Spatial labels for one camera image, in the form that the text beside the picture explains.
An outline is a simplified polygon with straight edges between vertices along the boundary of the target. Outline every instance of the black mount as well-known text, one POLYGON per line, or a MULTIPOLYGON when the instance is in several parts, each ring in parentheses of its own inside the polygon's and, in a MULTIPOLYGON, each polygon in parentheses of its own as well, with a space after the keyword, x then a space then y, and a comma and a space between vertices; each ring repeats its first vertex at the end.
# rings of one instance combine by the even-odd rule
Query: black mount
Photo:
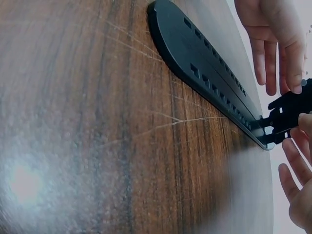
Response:
POLYGON ((270 116, 262 118, 222 57, 176 5, 169 0, 154 1, 148 7, 148 23, 154 44, 171 71, 263 149, 270 150, 273 143, 290 137, 299 114, 312 110, 312 104, 305 101, 312 98, 312 80, 308 80, 302 94, 285 94, 269 105, 270 116))

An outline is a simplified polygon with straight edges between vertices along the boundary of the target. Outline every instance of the wood grain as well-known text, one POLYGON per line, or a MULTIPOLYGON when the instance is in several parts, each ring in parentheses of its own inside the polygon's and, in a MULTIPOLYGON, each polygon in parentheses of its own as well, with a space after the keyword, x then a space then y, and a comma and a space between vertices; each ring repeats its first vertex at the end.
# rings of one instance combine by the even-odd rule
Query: wood grain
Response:
MULTIPOLYGON (((273 232, 269 154, 169 71, 150 2, 0 0, 1 233, 273 232)), ((175 3, 252 77, 225 1, 175 3)))

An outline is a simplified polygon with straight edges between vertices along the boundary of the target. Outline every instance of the black plastic bracket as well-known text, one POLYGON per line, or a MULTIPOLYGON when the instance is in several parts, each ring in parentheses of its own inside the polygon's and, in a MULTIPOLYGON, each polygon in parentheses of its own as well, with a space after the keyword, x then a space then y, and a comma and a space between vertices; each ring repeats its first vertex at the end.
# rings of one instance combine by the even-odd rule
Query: black plastic bracket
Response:
MULTIPOLYGON (((156 0, 148 6, 147 13, 154 44, 178 78, 219 109, 263 149, 270 150, 273 143, 278 144, 282 138, 285 139, 285 132, 268 131, 268 126, 274 127, 271 119, 262 118, 222 57, 174 3, 156 0)), ((278 117, 272 116, 274 123, 275 120, 278 122, 278 117)))

